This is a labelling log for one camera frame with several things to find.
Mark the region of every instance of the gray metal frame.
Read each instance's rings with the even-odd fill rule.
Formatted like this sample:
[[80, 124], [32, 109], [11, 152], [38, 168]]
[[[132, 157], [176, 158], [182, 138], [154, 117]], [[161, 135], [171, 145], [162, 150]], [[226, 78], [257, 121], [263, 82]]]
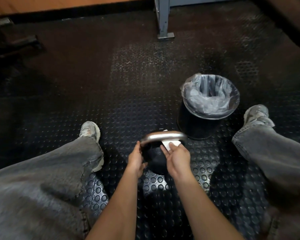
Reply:
[[174, 38], [174, 33], [168, 33], [168, 21], [170, 7], [184, 6], [199, 3], [213, 3], [234, 0], [154, 0], [155, 13], [157, 15], [159, 34], [158, 39]]

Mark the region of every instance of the person's right hand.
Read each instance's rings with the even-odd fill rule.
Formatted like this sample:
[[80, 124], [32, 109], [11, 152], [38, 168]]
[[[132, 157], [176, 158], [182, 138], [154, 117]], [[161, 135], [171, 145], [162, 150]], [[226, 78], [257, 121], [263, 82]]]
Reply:
[[160, 148], [167, 158], [167, 169], [171, 177], [175, 180], [183, 180], [193, 177], [190, 168], [190, 152], [182, 145], [175, 146], [169, 143], [170, 150], [161, 145]]

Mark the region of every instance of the gray sneaker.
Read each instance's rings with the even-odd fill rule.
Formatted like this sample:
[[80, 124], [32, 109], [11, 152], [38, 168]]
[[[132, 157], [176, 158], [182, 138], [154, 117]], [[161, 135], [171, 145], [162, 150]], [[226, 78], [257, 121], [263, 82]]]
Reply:
[[263, 104], [258, 104], [250, 107], [244, 113], [244, 125], [243, 128], [248, 128], [253, 125], [268, 125], [274, 127], [275, 124], [269, 119], [269, 111]]
[[[80, 134], [79, 134], [79, 138], [84, 137], [84, 136], [88, 136], [88, 137], [93, 138], [96, 141], [96, 143], [99, 144], [100, 135], [101, 135], [100, 129], [96, 125], [96, 123], [92, 122], [92, 121], [86, 121], [81, 126], [81, 131], [80, 131]], [[94, 169], [92, 169], [92, 171], [93, 172], [99, 171], [100, 169], [102, 169], [103, 164], [104, 164], [104, 159], [102, 157], [99, 164]]]

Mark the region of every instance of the jeans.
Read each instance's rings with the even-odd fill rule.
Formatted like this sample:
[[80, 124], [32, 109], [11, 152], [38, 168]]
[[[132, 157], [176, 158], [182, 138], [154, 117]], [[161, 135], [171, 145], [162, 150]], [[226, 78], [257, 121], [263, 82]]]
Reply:
[[[300, 144], [267, 125], [242, 128], [232, 141], [272, 187], [260, 237], [300, 239]], [[84, 239], [95, 219], [79, 198], [102, 157], [99, 144], [82, 137], [1, 169], [0, 239]]]

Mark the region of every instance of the orange wall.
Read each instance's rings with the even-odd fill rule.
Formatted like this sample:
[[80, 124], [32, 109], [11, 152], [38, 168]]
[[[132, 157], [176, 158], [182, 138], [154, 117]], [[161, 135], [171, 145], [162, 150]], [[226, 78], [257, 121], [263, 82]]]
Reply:
[[127, 1], [132, 0], [0, 0], [0, 15]]

